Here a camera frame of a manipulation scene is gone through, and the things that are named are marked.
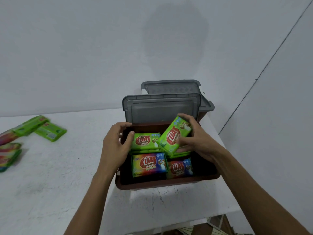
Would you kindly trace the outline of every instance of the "brown plastic box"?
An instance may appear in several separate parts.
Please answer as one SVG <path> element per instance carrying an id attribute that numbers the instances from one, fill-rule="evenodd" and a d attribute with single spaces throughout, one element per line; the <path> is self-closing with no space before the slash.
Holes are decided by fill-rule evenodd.
<path id="1" fill-rule="evenodd" d="M 125 139 L 127 138 L 127 135 L 130 131 L 135 131 L 135 133 L 162 134 L 170 124 L 171 122 L 133 124 L 132 127 L 127 127 L 126 130 L 123 131 L 123 137 L 121 138 L 121 142 L 125 142 Z M 167 180 L 166 175 L 164 173 L 160 173 L 133 178 L 131 172 L 131 155 L 128 154 L 125 162 L 116 173 L 116 187 L 121 190 L 146 189 L 153 187 L 195 183 L 202 180 L 212 180 L 220 177 L 220 174 L 217 172 L 214 164 L 203 159 L 199 154 L 192 152 L 190 155 L 183 158 L 191 159 L 191 164 L 193 166 L 195 176 Z"/>

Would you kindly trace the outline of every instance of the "hand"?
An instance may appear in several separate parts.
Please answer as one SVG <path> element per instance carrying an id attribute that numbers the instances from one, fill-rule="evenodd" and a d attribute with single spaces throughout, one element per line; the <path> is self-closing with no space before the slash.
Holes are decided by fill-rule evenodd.
<path id="1" fill-rule="evenodd" d="M 204 159 L 212 162 L 212 155 L 215 155 L 221 150 L 226 150 L 208 135 L 191 115 L 178 114 L 178 116 L 187 120 L 191 124 L 193 130 L 192 137 L 179 138 L 176 140 L 176 143 L 182 146 L 177 149 L 177 153 L 195 151 Z"/>
<path id="2" fill-rule="evenodd" d="M 121 144 L 119 141 L 121 135 L 119 133 L 122 133 L 127 126 L 131 126 L 131 123 L 120 122 L 112 125 L 103 139 L 102 153 L 98 166 L 99 172 L 109 172 L 114 176 L 117 169 L 125 161 L 135 134 L 134 131 L 131 131 L 124 144 Z"/>

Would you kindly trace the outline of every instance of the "right hand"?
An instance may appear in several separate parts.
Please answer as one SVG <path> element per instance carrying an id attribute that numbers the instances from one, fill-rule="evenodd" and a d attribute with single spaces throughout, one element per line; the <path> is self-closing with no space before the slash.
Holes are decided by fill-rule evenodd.
<path id="1" fill-rule="evenodd" d="M 178 114 L 178 116 L 187 120 L 191 124 L 192 137 L 179 138 L 176 140 L 176 143 L 182 146 L 177 149 L 177 153 L 195 151 L 204 159 L 213 162 L 213 155 L 226 150 L 208 135 L 191 115 Z"/>

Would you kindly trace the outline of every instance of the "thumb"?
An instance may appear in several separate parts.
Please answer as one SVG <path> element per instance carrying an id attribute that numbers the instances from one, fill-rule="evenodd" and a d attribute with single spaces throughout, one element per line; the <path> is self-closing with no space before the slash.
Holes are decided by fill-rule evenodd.
<path id="1" fill-rule="evenodd" d="M 126 138 L 125 142 L 123 143 L 123 148 L 127 152 L 131 149 L 131 143 L 134 140 L 134 135 L 135 135 L 135 132 L 134 131 L 130 131 L 128 133 L 128 135 L 127 135 L 127 138 Z"/>
<path id="2" fill-rule="evenodd" d="M 176 140 L 176 143 L 179 146 L 193 145 L 194 144 L 194 138 L 193 137 L 179 138 L 178 140 Z"/>

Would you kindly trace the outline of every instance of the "cartoon character print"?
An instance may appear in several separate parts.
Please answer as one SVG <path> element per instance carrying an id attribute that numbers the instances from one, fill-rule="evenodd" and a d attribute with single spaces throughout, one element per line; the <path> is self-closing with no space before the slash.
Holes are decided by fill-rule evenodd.
<path id="1" fill-rule="evenodd" d="M 166 170 L 166 167 L 165 167 L 165 160 L 164 160 L 164 159 L 159 159 L 159 160 L 158 160 L 158 164 L 161 166 L 161 169 L 162 169 L 162 170 Z"/>
<path id="2" fill-rule="evenodd" d="M 159 145 L 156 143 L 157 140 L 158 140 L 157 138 L 153 138 L 153 139 L 152 139 L 152 142 L 154 143 L 154 146 L 155 146 L 156 148 L 159 147 Z"/>
<path id="3" fill-rule="evenodd" d="M 181 125 L 179 125 L 180 129 L 185 129 L 185 130 L 191 130 L 190 124 L 186 122 L 182 122 Z"/>
<path id="4" fill-rule="evenodd" d="M 191 166 L 190 165 L 186 165 L 186 170 L 188 170 L 189 174 L 190 175 L 193 175 L 193 170 L 191 169 Z"/>

